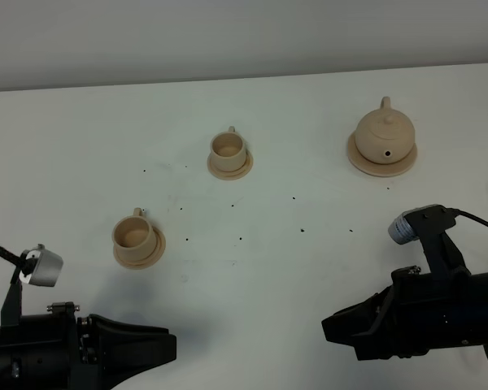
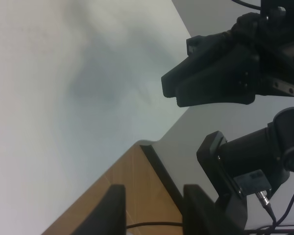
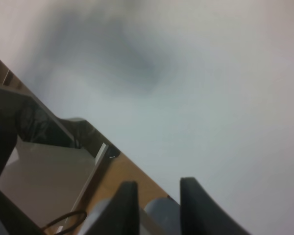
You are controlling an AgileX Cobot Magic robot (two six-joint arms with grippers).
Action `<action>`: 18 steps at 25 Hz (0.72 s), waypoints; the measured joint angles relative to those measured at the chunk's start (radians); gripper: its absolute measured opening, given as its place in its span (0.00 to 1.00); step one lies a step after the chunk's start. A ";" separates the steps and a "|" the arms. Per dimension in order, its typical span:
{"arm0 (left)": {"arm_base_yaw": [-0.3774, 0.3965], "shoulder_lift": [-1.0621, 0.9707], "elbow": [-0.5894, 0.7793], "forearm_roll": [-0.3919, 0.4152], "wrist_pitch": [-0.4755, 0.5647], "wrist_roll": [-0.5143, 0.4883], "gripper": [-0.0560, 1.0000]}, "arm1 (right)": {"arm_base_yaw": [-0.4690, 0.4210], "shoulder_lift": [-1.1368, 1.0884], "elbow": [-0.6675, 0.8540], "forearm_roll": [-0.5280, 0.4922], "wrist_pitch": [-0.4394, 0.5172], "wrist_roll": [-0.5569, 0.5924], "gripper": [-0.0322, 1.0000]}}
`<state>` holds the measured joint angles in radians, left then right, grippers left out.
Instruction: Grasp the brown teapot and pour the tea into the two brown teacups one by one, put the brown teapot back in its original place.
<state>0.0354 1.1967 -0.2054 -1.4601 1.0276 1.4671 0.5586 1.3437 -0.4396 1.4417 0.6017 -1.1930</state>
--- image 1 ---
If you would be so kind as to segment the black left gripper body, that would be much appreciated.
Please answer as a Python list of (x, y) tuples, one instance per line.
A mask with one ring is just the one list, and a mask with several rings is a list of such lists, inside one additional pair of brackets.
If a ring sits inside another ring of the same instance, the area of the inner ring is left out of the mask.
[(100, 389), (80, 344), (71, 302), (0, 326), (0, 389)]

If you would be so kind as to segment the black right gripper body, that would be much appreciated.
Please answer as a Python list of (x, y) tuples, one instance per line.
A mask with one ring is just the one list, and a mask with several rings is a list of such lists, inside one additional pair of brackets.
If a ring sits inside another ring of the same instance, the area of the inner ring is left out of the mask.
[(435, 291), (426, 275), (393, 272), (393, 284), (358, 304), (355, 354), (360, 361), (423, 356), (473, 345), (474, 316), (461, 297)]

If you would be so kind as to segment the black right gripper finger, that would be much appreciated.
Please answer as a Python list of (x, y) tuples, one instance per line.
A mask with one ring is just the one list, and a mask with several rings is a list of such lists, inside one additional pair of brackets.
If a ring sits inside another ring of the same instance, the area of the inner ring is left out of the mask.
[(376, 293), (366, 301), (339, 310), (321, 324), (328, 342), (354, 346), (355, 336), (368, 331), (374, 324), (385, 296)]

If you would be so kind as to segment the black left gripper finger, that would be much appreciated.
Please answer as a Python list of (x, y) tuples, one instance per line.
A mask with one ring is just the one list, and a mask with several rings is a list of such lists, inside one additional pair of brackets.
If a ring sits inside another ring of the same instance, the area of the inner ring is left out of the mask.
[(135, 375), (176, 360), (177, 339), (167, 328), (120, 323), (96, 314), (90, 321), (100, 389), (113, 389)]

